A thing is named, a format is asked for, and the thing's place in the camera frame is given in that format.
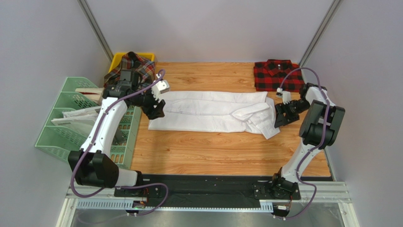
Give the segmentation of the white long sleeve shirt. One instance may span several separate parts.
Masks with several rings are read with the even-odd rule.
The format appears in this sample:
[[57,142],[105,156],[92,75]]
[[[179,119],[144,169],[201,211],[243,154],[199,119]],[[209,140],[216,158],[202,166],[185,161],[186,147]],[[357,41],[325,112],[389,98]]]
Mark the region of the white long sleeve shirt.
[[151,120],[151,131],[195,131],[277,135],[274,101],[267,92],[170,91],[162,94],[165,116]]

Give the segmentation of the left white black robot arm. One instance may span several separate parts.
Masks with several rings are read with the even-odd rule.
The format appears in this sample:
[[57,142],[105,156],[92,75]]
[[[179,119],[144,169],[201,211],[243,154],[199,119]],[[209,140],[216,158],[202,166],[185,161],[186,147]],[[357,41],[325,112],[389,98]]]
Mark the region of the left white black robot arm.
[[142,177],[139,171],[121,169],[110,158],[113,139],[130,105],[141,107],[150,120],[165,116],[165,101],[160,95],[169,90],[160,70],[157,79],[142,90],[134,91],[132,82],[119,81],[106,90],[100,113],[89,136],[78,151],[71,151],[68,163],[72,169],[70,186],[75,183],[99,188],[139,189]]

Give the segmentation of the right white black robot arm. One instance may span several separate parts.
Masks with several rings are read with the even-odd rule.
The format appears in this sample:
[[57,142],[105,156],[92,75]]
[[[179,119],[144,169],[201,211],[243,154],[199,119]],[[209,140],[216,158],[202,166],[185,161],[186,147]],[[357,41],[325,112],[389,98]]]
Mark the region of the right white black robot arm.
[[345,109],[333,103],[327,88],[307,83],[299,91],[300,98],[292,100],[290,93],[278,88],[282,103],[275,105],[275,127],[286,126],[300,119],[306,111],[299,129],[300,143],[291,159],[275,173],[271,181],[253,184],[254,198],[258,200],[299,200],[301,176],[312,159],[338,135]]

